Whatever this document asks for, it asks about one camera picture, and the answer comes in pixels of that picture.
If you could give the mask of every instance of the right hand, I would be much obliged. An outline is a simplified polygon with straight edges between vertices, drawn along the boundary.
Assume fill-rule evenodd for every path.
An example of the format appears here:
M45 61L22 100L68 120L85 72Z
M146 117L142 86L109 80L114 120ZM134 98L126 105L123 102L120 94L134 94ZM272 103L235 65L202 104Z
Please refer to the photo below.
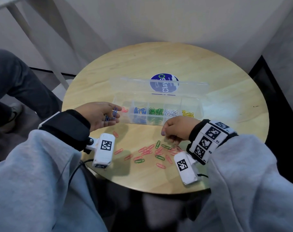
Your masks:
M170 118L164 124L161 135L166 136L169 141L179 145L182 140L188 140L193 128L200 120L187 116L176 116Z

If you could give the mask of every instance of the wire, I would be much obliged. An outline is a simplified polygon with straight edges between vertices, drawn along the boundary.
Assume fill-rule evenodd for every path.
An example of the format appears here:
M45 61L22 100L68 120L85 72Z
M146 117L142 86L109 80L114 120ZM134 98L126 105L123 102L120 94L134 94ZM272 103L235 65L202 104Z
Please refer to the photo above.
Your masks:
M70 183L71 183L72 178L73 178L74 174L76 173L76 171L78 171L78 169L79 169L82 165L84 165L85 163L90 162L90 161L93 161L93 160L94 160L94 159L85 160L85 161L83 161L82 163L80 163L80 164L78 165L78 167L73 171L73 173L72 173L72 175L71 175L71 177L70 177L70 179L69 179L68 188L69 188L69 186L70 186Z
M205 174L197 174L197 176L199 176L199 177L206 177L206 178L209 178L207 175L205 175Z

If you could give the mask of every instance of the shoe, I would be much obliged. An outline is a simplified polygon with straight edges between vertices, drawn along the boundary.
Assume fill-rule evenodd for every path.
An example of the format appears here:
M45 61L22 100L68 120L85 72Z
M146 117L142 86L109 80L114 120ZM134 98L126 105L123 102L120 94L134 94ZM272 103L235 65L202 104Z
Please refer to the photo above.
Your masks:
M12 110L12 114L11 117L9 119L9 121L0 127L0 130L4 133L9 133L10 131L12 131L12 129L15 126L15 120L16 118L22 113L23 111L23 106L20 103L12 103L10 105L10 108Z

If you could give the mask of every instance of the gray sleeve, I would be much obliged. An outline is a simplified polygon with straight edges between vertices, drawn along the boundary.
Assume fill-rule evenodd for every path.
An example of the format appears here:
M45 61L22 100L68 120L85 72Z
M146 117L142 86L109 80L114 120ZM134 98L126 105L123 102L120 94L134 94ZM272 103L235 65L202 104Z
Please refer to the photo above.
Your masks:
M240 135L220 146L208 175L225 231L293 231L293 184L257 137Z
M81 153L34 130L0 163L0 231L51 231Z

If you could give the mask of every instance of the blue circular sticker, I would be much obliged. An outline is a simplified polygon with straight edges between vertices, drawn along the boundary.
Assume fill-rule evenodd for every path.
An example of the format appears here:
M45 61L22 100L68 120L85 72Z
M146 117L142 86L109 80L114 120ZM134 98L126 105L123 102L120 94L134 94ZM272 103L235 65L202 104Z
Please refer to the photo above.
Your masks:
M179 87L179 83L171 83L166 81L179 81L172 74L162 73L157 74L151 78L151 80L164 80L165 82L150 82L151 88L156 92L165 92L165 93L172 93L176 91Z

